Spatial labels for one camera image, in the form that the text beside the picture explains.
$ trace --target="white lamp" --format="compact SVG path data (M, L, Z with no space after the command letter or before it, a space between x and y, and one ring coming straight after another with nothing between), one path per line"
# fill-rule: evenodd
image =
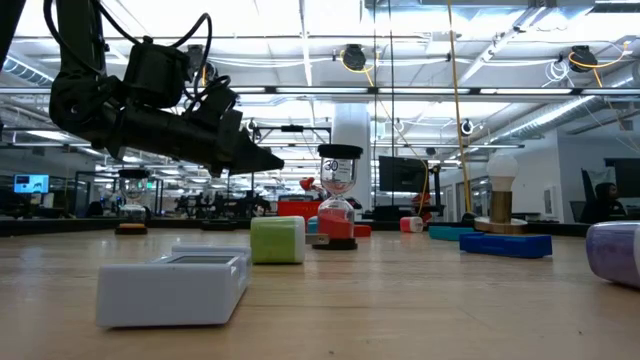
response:
M511 185L518 175L518 162L511 155L495 155L487 164L491 179L491 217L477 217L475 228L501 234L524 233L526 221L511 218Z
M493 191L511 191L513 180L518 175L518 162L511 155L495 155L487 164Z

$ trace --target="blue block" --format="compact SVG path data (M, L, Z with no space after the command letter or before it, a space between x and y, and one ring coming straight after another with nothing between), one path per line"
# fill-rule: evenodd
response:
M307 234L315 234L318 232L318 217L314 216L307 222Z
M460 250L499 256L541 258L553 253L551 236L506 236L469 233L460 235Z
M473 228L458 228L451 226L429 226L429 237L435 240L458 241L462 234L475 232Z

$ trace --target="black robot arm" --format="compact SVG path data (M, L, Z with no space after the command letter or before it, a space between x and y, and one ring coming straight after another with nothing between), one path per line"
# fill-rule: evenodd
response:
M245 129L239 130L242 113L233 109L237 95L228 87L228 76L189 96L193 105L182 115L164 111L178 105L183 93L189 94L185 82L192 81L194 69L188 55L175 44L131 38L134 45L124 79L108 76L99 0L56 4L59 33L51 19L52 0L44 1L44 14L60 45L61 67L52 85L49 114L61 129L95 149L106 148L118 159L132 147L202 164L213 176L223 168L239 174L284 166L280 158L254 144ZM203 15L199 23L206 18Z

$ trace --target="sand timer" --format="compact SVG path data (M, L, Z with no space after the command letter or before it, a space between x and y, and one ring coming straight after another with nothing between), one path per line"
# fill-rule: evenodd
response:
M123 169L120 175L120 191L126 200L126 205L120 208L120 217L124 223L116 229L116 233L146 233L144 226L147 212L141 202L147 192L149 171L144 169Z
M358 248L353 236L355 211L343 194L356 184L356 165L362 148L352 145L318 146L322 158L320 182L331 197L318 208L318 233L328 234L328 244L315 249L353 250Z

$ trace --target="white plastic box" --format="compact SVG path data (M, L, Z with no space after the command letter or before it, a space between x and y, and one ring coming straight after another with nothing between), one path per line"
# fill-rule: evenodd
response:
M175 246L143 264L100 268L101 327L225 324L251 278L251 249Z

